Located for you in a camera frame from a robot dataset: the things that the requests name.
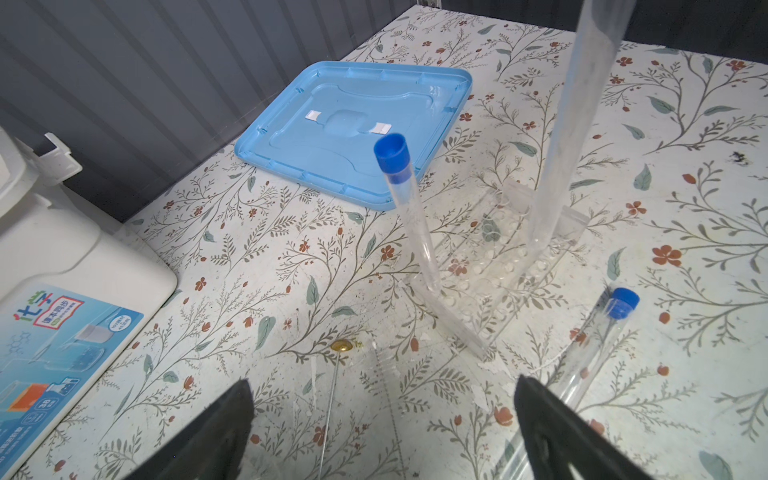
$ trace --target container label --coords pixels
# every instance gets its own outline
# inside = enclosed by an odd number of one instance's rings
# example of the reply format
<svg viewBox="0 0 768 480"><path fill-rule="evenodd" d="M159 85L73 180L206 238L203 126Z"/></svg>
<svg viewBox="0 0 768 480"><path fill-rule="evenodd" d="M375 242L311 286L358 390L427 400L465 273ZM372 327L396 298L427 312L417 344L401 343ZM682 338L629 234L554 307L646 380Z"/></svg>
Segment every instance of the container label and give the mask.
<svg viewBox="0 0 768 480"><path fill-rule="evenodd" d="M144 315L35 284L0 303L0 477L85 394Z"/></svg>

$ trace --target gold screw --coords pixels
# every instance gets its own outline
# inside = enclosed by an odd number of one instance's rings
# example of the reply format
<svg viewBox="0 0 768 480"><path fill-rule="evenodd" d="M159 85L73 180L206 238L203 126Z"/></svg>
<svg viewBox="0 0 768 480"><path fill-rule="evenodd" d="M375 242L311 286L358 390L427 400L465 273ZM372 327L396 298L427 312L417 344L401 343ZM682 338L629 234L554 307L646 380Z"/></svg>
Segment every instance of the gold screw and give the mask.
<svg viewBox="0 0 768 480"><path fill-rule="evenodd" d="M348 352L352 349L352 342L347 339L337 340L331 343L331 350L334 352Z"/></svg>

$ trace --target blue tray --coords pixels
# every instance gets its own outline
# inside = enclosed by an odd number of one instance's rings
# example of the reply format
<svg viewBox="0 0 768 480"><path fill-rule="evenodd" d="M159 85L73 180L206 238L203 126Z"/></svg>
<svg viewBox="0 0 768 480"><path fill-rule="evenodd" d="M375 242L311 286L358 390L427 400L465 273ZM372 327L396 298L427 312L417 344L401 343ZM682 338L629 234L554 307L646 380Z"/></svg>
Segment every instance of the blue tray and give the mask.
<svg viewBox="0 0 768 480"><path fill-rule="evenodd" d="M321 61L245 130L235 154L302 185L375 210L395 207L373 155L380 133L405 135L421 180L472 88L457 68Z"/></svg>

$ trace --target blue cap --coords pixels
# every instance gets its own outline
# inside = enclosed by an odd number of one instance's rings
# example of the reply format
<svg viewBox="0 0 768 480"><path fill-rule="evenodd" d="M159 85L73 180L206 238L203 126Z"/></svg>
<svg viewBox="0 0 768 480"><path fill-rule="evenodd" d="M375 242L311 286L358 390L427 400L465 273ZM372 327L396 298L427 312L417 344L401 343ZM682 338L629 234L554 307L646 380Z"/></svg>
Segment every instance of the blue cap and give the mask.
<svg viewBox="0 0 768 480"><path fill-rule="evenodd" d="M621 287L614 290L613 295L611 295L611 300L617 301L608 302L608 304L611 305L611 309L608 311L608 316L616 320L627 318L635 307L637 307L638 303L640 303L640 297L635 292L628 288Z"/></svg>
<svg viewBox="0 0 768 480"><path fill-rule="evenodd" d="M388 175L402 172L411 163L406 138L401 134L387 134L381 137L373 146L373 153L382 172Z"/></svg>

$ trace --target floral patterned table surface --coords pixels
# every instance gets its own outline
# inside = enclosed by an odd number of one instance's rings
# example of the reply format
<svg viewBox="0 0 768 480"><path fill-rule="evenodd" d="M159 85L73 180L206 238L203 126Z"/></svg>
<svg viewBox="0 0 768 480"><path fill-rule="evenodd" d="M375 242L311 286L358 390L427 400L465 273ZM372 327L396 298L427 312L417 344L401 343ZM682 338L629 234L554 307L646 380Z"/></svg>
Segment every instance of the floral patterned table surface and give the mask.
<svg viewBox="0 0 768 480"><path fill-rule="evenodd" d="M347 56L472 73L421 183L435 241L476 221L471 195L536 186L573 40L415 6ZM550 379L614 280L641 305L579 413L654 477L759 478L767 85L765 65L624 43L571 185L587 231L487 363L401 282L415 265L394 213L247 166L227 145L129 223L179 290L16 478L120 478L239 378L257 411L251 475L316 478L325 446L325 478L493 478L517 428L516 376ZM356 348L326 431L337 338ZM388 370L391 389L376 378Z"/></svg>

